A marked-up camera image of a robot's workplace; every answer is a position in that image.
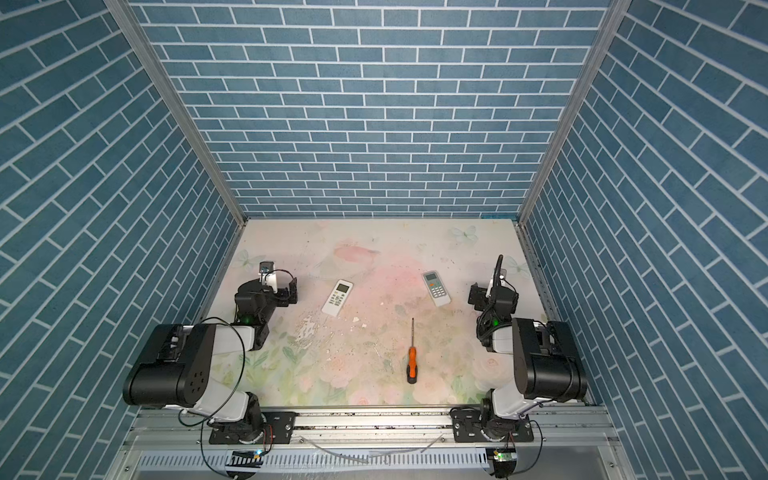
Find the orange black screwdriver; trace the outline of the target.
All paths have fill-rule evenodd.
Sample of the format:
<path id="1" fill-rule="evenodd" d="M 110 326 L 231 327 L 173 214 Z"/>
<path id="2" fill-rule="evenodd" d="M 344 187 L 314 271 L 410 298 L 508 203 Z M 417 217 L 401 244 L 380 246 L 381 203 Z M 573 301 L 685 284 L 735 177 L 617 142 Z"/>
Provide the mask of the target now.
<path id="1" fill-rule="evenodd" d="M 408 361 L 406 366 L 406 378 L 409 384 L 416 384 L 418 380 L 417 349 L 415 347 L 415 319 L 411 319 L 411 345 L 408 349 Z"/>

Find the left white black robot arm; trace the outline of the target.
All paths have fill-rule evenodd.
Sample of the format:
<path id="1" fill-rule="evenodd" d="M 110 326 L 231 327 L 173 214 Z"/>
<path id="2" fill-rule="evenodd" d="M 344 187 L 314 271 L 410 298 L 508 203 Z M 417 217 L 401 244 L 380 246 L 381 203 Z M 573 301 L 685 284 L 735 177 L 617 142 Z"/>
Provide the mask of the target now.
<path id="1" fill-rule="evenodd" d="M 238 352 L 238 377 L 244 376 L 247 354 L 264 346 L 275 310 L 298 301 L 297 279 L 291 276 L 280 288 L 279 272 L 268 264 L 258 279 L 238 288 L 231 322 L 208 317 L 193 326 L 155 327 L 123 384 L 123 400 L 133 406 L 173 407 L 198 415 L 212 428 L 213 443 L 272 441 L 274 429 L 258 397 L 212 379 L 211 364 L 216 355 Z"/>

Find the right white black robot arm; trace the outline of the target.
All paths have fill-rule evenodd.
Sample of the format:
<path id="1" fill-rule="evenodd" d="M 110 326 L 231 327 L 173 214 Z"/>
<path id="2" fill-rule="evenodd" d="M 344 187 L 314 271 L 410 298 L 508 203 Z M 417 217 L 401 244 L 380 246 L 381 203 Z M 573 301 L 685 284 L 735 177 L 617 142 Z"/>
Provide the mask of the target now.
<path id="1" fill-rule="evenodd" d="M 518 299 L 516 290 L 502 282 L 487 288 L 474 283 L 468 294 L 468 303 L 480 313 L 480 344 L 512 361 L 513 380 L 490 389 L 482 400 L 480 425 L 492 437 L 517 428 L 538 406 L 582 401 L 588 390 L 570 326 L 516 317 Z"/>

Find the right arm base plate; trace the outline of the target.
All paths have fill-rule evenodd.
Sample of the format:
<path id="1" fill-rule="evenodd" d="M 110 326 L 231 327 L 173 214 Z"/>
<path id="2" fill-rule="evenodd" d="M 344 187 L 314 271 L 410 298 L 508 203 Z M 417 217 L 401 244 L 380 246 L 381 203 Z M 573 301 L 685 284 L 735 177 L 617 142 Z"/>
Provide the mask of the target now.
<path id="1" fill-rule="evenodd" d="M 525 420 L 503 419 L 470 406 L 449 410 L 456 443 L 509 442 L 529 443 L 534 434 Z"/>

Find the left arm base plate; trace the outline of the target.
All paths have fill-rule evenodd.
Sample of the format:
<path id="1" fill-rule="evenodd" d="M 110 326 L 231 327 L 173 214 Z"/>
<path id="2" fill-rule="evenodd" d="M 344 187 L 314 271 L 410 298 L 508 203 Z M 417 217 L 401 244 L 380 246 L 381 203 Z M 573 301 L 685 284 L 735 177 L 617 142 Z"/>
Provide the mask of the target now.
<path id="1" fill-rule="evenodd" d="M 297 414 L 292 411 L 262 412 L 251 421 L 248 416 L 237 422 L 212 422 L 211 445 L 271 446 L 289 444 Z"/>

